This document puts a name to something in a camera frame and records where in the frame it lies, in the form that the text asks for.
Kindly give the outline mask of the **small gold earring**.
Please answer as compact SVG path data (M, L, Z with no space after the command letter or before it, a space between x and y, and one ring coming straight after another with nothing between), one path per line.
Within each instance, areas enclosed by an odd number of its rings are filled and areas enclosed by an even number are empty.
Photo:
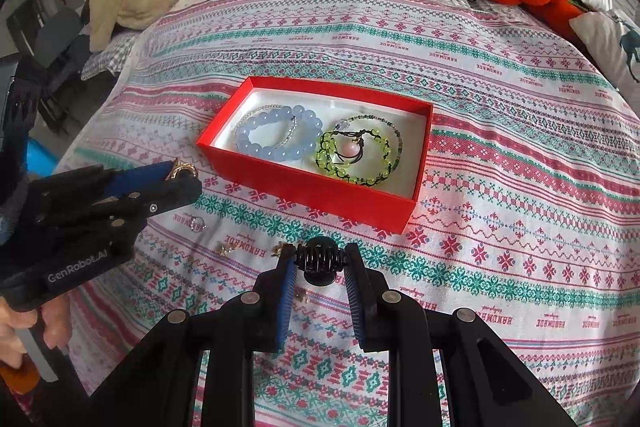
M229 257L233 251L235 251L235 246L233 244L220 243L217 246L216 253L221 257Z

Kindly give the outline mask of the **black hair claw clip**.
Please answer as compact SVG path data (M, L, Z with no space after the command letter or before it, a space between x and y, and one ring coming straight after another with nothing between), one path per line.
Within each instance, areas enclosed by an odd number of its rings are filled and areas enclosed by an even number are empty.
M296 247L294 263L310 285L323 287L334 283L336 274L346 267L347 258L334 239L316 236Z

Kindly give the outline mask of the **dark office chair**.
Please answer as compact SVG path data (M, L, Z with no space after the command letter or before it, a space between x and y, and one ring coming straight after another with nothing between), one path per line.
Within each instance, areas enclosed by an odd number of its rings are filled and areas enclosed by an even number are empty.
M61 107L55 93L66 82L80 80L81 71L91 56L89 36L84 28L80 15L64 8L38 31L35 60L47 73L40 98L42 108L49 109L51 102Z

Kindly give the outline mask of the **patterned pink green bedspread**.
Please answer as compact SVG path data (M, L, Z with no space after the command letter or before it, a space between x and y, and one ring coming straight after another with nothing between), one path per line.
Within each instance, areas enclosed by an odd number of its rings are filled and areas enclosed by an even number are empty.
M414 197L403 230L232 181L198 138L250 77L351 84L430 103L253 91L215 140L253 158L308 138L333 155L278 167L367 195ZM179 158L203 184L151 220L131 261L70 297L70 359L96 390L168 311L219 308L285 243L355 243L390 287L442 312L474 310L579 426L609 426L639 380L639 119L572 44L519 8L471 0L202 0L146 30L62 169Z

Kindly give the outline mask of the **red cardboard box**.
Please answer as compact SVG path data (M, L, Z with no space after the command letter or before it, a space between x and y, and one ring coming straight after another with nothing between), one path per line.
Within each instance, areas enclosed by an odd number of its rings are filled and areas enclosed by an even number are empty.
M225 180L404 231L418 203L431 103L350 84L250 77L198 138Z

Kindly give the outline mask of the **white deer pillow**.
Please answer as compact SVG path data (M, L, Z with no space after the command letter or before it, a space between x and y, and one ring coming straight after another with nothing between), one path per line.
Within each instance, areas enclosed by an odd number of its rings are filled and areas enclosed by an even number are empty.
M588 12L570 20L604 77L639 112L639 26L621 10Z

